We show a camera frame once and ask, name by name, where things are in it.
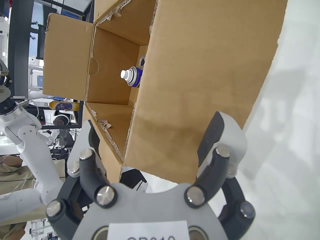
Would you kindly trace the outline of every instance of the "bottle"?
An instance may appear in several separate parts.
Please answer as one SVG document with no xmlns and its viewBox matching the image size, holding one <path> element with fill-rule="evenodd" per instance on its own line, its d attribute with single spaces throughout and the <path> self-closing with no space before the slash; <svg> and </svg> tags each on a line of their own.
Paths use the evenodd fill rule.
<svg viewBox="0 0 320 240">
<path fill-rule="evenodd" d="M 49 107 L 52 110 L 78 111 L 79 110 L 79 103 L 78 102 L 52 101 L 51 103 L 49 103 Z"/>
<path fill-rule="evenodd" d="M 142 76 L 142 71 L 138 67 L 131 67 L 130 69 L 121 71 L 120 77 L 124 79 L 131 87 L 139 87 Z"/>
</svg>

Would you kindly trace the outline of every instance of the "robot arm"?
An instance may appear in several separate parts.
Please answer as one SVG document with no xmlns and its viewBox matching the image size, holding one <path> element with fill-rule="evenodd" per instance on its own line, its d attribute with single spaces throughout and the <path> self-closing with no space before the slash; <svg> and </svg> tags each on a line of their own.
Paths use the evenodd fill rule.
<svg viewBox="0 0 320 240">
<path fill-rule="evenodd" d="M 39 120 L 10 98 L 12 83 L 8 69 L 0 60 L 0 128 L 15 143 L 38 185 L 0 196 L 0 221 L 27 213 L 55 199 L 63 182 L 52 161 L 50 150 L 38 131 Z"/>
<path fill-rule="evenodd" d="M 110 184 L 98 171 L 97 151 L 88 145 L 82 149 L 81 153 L 79 149 L 71 151 L 68 172 L 76 175 L 66 179 L 46 211 L 51 226 L 64 240 L 107 239 L 110 225 L 115 223 L 174 221 L 187 222 L 190 240 L 239 240 L 255 218 L 254 207 L 245 200 L 235 172 L 231 173 L 243 158 L 247 141 L 234 119 L 224 113 L 215 113 L 199 145 L 199 172 L 194 184 L 179 184 L 162 193 L 148 194 L 124 184 Z M 217 217 L 208 201 L 220 188 L 226 205 Z M 84 197 L 92 204 L 82 215 Z M 129 232 L 126 239 L 139 236 L 132 238 Z"/>
</svg>

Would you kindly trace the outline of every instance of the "cardboard box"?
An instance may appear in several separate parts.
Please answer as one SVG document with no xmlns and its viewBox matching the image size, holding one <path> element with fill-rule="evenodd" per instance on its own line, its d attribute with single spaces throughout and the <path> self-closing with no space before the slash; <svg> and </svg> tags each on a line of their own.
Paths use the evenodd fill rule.
<svg viewBox="0 0 320 240">
<path fill-rule="evenodd" d="M 86 101 L 84 119 L 98 132 L 111 182 L 128 166 L 192 183 L 197 148 L 215 111 L 245 124 L 276 52 L 286 5 L 95 0 L 95 24 L 51 14 L 43 92 Z M 140 88 L 131 88 L 120 72 L 145 54 Z M 102 120 L 112 126 L 103 129 Z"/>
</svg>

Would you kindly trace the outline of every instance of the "corrugated cardboard edge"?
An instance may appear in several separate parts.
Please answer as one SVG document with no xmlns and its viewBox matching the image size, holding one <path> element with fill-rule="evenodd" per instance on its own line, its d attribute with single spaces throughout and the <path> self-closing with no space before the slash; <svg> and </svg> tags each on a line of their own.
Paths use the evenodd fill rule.
<svg viewBox="0 0 320 240">
<path fill-rule="evenodd" d="M 151 24 L 150 24 L 150 27 L 149 27 L 149 34 L 150 34 L 150 36 L 151 36 L 151 31 L 152 31 L 153 22 L 154 22 L 155 16 L 156 16 L 156 11 L 157 11 L 157 8 L 158 8 L 158 3 L 159 3 L 159 0 L 156 0 L 156 1 L 155 1 L 155 6 L 154 6 L 154 11 L 153 11 L 153 16 L 152 16 L 152 20 L 151 20 Z"/>
<path fill-rule="evenodd" d="M 92 40 L 91 40 L 91 49 L 90 49 L 90 57 L 89 57 L 89 63 L 88 63 L 88 70 L 87 70 L 87 84 L 85 87 L 85 96 L 84 96 L 84 101 L 86 102 L 88 99 L 88 91 L 89 91 L 89 69 L 90 69 L 90 61 L 91 59 L 95 59 L 94 58 L 94 52 L 93 52 L 93 48 L 94 48 L 94 43 L 95 43 L 95 36 L 96 36 L 96 31 L 97 31 L 97 27 L 96 25 L 94 25 L 94 29 L 93 29 L 93 33 L 92 33 Z"/>
<path fill-rule="evenodd" d="M 112 9 L 109 13 L 107 13 L 100 21 L 97 22 L 97 25 L 103 23 L 106 20 L 111 20 L 112 15 L 120 15 L 120 11 L 123 7 L 125 7 L 128 3 L 130 3 L 132 0 L 123 0 L 121 3 L 119 3 L 114 9 Z"/>
<path fill-rule="evenodd" d="M 109 139 L 109 137 L 111 138 L 111 136 L 105 132 L 102 125 L 98 122 L 97 118 L 95 117 L 96 115 L 94 116 L 95 112 L 89 107 L 89 105 L 87 103 L 85 105 L 86 105 L 87 110 L 90 112 L 91 116 L 93 117 L 93 119 L 95 121 L 94 122 L 95 126 L 100 130 L 100 132 L 105 133 L 102 135 L 104 141 L 109 145 L 109 147 L 111 147 L 113 154 L 116 156 L 118 162 L 122 165 L 123 164 L 123 159 L 122 159 L 123 157 L 121 156 L 117 145 L 113 142 L 115 145 L 115 146 L 113 146 L 113 144 L 111 143 L 112 141 Z"/>
<path fill-rule="evenodd" d="M 95 120 L 99 123 L 101 129 L 105 132 L 106 137 L 109 139 L 110 144 L 115 149 L 115 152 L 118 154 L 118 156 L 121 158 L 122 161 L 124 161 L 124 156 L 121 155 L 118 146 L 114 141 L 112 141 L 112 137 L 108 132 L 108 121 L 104 119 L 97 119 L 97 113 L 94 110 L 91 110 L 92 116 L 95 118 Z"/>
<path fill-rule="evenodd" d="M 130 135 L 132 120 L 134 119 L 135 108 L 136 108 L 136 104 L 134 104 L 134 106 L 133 106 L 132 115 L 131 115 L 131 120 L 130 120 L 130 125 L 129 125 L 129 129 L 128 129 L 128 134 L 127 134 L 127 139 L 126 139 L 126 141 L 125 141 L 125 145 L 124 145 L 124 149 L 123 149 L 123 161 L 125 160 L 125 157 L 126 157 L 128 140 L 129 140 L 129 135 Z"/>
<path fill-rule="evenodd" d="M 101 161 L 103 166 L 107 170 L 108 180 L 110 183 L 117 183 L 120 180 L 121 172 L 122 172 L 122 165 L 123 162 L 120 160 L 118 155 L 114 152 L 112 146 L 106 139 L 106 135 L 101 128 L 97 121 L 92 116 L 90 108 L 88 104 L 86 104 L 83 108 L 83 121 L 91 120 L 95 131 L 100 139 L 99 143 L 99 154 L 101 157 Z"/>
</svg>

